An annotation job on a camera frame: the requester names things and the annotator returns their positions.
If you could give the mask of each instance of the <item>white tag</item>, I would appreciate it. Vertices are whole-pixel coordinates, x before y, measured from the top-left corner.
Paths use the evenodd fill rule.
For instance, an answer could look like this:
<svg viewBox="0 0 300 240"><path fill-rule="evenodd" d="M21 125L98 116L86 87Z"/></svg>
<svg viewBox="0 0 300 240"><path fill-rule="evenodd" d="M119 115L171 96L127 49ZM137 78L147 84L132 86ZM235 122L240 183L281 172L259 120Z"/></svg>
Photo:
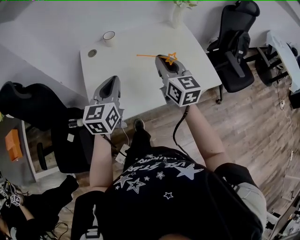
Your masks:
<svg viewBox="0 0 300 240"><path fill-rule="evenodd" d="M67 140L72 143L74 141L74 135L69 133L67 135Z"/></svg>
<svg viewBox="0 0 300 240"><path fill-rule="evenodd" d="M127 149L129 149L129 146L127 144L124 144L123 147L121 148L120 152L123 153L125 156L127 155L127 153L125 152ZM125 162L125 156L123 156L122 154L118 154L116 157L116 161L118 163L124 164Z"/></svg>

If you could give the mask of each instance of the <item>floor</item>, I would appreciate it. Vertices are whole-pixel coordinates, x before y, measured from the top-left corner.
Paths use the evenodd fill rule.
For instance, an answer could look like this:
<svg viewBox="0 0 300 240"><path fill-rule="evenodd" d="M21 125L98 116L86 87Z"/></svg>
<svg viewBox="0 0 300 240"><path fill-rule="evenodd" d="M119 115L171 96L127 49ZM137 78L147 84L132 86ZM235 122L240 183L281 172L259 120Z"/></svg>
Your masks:
<svg viewBox="0 0 300 240"><path fill-rule="evenodd" d="M283 175L287 160L293 149L293 159L287 169L287 174L300 177L300 111L291 110L288 97L284 111L279 109L278 96L285 98L285 92L291 83L289 79L283 79L277 89L274 84L266 87L253 70L255 82L248 88L237 93L224 93L222 104L217 105L218 88L205 92L198 104L207 120L220 135L232 161L247 167L258 187L261 189L267 200L268 211L275 209L276 212L283 213L287 207L287 202L281 199L281 192L285 197L291 197L291 191L297 191L300 185L287 180L283 187ZM176 148L172 134L175 125L181 118L181 112L175 106L163 106L158 109L141 114L138 117L144 119L146 130L152 136L153 146L164 145ZM125 129L129 138L133 134L133 119L127 121L129 127ZM37 133L28 134L30 150L34 156L37 143ZM49 133L44 135L47 138L45 144L49 144ZM187 124L183 122L176 134L177 142L193 157L197 162L202 163L203 159L193 141ZM112 142L119 148L127 139L122 130L117 129L112 135ZM33 157L38 168L38 160ZM122 165L114 163L114 177L120 175ZM30 193L43 192L46 189L57 186L59 181L63 181L65 175L58 172L52 176L41 179L33 186L26 189ZM80 187L74 192L74 199L89 190L88 173L77 174L76 178ZM72 225L72 212L74 210L73 200L60 213L60 221ZM59 226L56 229L58 236L66 230L66 227ZM69 239L70 230L63 235L61 240Z"/></svg>

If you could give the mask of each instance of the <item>star print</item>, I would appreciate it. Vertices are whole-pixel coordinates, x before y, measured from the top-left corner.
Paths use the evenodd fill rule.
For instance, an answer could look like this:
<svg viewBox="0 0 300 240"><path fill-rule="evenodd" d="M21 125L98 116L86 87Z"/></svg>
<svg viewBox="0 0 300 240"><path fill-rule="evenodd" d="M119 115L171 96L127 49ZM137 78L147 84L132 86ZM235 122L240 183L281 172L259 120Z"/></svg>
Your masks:
<svg viewBox="0 0 300 240"><path fill-rule="evenodd" d="M137 194L139 194L140 186L145 185L145 183L140 182L140 178L138 178L134 182L128 181L128 183L130 184L130 186L127 188L127 191L133 189Z"/></svg>
<svg viewBox="0 0 300 240"><path fill-rule="evenodd" d="M167 193L166 192L165 195L164 195L164 197L166 197L169 200L173 196L172 196L172 193Z"/></svg>
<svg viewBox="0 0 300 240"><path fill-rule="evenodd" d="M177 57L176 57L176 53L174 52L173 54L168 54L168 58L165 60L166 62L169 62L170 63L170 65L172 65L173 64L173 62L174 61L176 61L177 60Z"/></svg>
<svg viewBox="0 0 300 240"><path fill-rule="evenodd" d="M163 172L158 172L156 177L162 180L162 178L164 177Z"/></svg>
<svg viewBox="0 0 300 240"><path fill-rule="evenodd" d="M194 174L203 171L202 169L194 169L195 164L190 164L188 167L178 167L175 168L180 171L177 177L187 176L189 179L194 180Z"/></svg>
<svg viewBox="0 0 300 240"><path fill-rule="evenodd" d="M130 174L126 175L125 177L120 176L120 179L119 179L118 181L116 181L116 182L114 183L114 185L120 183L120 184L121 184L121 188L123 188L123 186L124 186L124 184L125 184L125 182L126 182L127 180L133 179L133 178L130 178L129 175L130 175Z"/></svg>

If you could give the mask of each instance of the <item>mug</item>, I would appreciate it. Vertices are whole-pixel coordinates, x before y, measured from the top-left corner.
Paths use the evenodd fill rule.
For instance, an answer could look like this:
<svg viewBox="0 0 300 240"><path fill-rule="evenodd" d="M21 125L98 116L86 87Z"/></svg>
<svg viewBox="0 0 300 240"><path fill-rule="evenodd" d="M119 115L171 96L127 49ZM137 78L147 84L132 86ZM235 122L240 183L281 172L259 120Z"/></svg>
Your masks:
<svg viewBox="0 0 300 240"><path fill-rule="evenodd" d="M103 34L103 40L105 41L106 46L112 47L115 44L116 38L114 37L116 34L113 31L106 32Z"/></svg>

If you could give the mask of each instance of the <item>white desk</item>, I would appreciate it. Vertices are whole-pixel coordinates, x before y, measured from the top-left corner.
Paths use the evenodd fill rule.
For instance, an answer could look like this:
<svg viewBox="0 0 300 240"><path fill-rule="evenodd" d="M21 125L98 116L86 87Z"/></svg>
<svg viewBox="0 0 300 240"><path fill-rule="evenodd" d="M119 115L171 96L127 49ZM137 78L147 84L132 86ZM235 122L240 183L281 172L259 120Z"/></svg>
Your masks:
<svg viewBox="0 0 300 240"><path fill-rule="evenodd" d="M169 22L161 22L116 33L116 45L107 47L102 41L80 51L83 77L89 100L95 89L107 78L117 75L121 81L120 107L123 119L165 105L154 57L176 52L178 60L190 70L204 89L221 85L213 65L196 38L185 25L173 29ZM88 52L97 50L90 58Z"/></svg>
<svg viewBox="0 0 300 240"><path fill-rule="evenodd" d="M282 63L292 80L290 90L292 92L299 90L300 68L288 44L276 35L274 31L269 31L267 33L267 45L273 46L281 58Z"/></svg>

